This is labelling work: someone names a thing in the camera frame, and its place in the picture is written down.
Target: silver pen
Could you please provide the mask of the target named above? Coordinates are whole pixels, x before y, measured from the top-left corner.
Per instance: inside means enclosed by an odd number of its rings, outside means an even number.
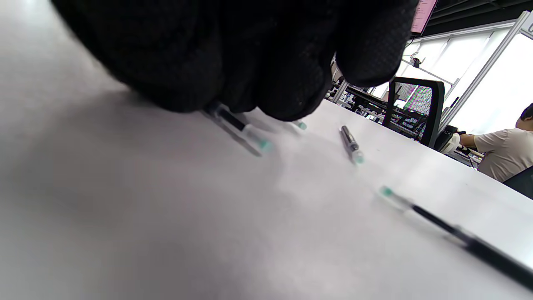
[[[352,161],[355,163],[363,163],[363,153],[359,149],[359,144],[357,144],[356,139],[353,138],[352,133],[346,125],[341,127],[341,137]]]

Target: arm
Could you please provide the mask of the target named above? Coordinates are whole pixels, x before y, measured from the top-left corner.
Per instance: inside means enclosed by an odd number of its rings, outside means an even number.
[[[463,134],[463,135],[460,135],[460,137],[461,137],[461,140],[459,141],[459,144],[467,148],[476,148],[475,142],[474,142],[474,135]]]
[[[462,134],[459,144],[467,148],[477,148],[481,153],[490,152],[503,146],[507,133],[506,129],[478,136]]]

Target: pen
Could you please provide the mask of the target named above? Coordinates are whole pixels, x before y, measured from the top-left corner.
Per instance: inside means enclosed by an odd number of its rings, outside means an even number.
[[[341,137],[352,161],[363,163],[363,153],[359,150],[359,144],[357,144],[356,139],[353,138],[352,133],[345,125],[341,127]]]
[[[242,137],[244,140],[251,142],[252,145],[261,151],[268,151],[271,147],[270,142],[256,133],[250,124],[242,123],[234,117],[229,111],[225,110],[218,102],[208,104],[204,111],[224,124],[229,130]]]
[[[508,275],[526,288],[533,290],[533,270],[528,266],[516,261],[509,255],[493,247],[489,243],[479,239],[475,235],[468,234],[458,226],[452,226],[429,211],[412,203],[410,200],[395,194],[390,188],[382,187],[381,193],[399,205],[404,211],[412,209],[426,220],[437,225],[441,229],[455,236],[464,243],[464,249],[471,255],[490,264],[495,269]]]

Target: cable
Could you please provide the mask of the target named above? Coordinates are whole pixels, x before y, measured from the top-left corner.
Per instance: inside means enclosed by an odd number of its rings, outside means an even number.
[[[470,157],[470,155],[467,155],[467,157],[468,157],[468,160],[470,161],[470,165],[472,166],[472,169],[475,169],[474,163],[472,162],[472,158]]]
[[[411,44],[413,43],[414,40],[415,40],[415,38],[413,37],[413,38],[411,39],[411,42],[410,42],[407,46],[405,46],[404,49],[406,49],[407,47],[411,46]]]

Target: ceiling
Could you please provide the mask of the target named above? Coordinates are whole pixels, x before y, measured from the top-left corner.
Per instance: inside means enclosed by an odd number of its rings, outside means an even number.
[[[423,36],[518,18],[533,0],[438,0]]]

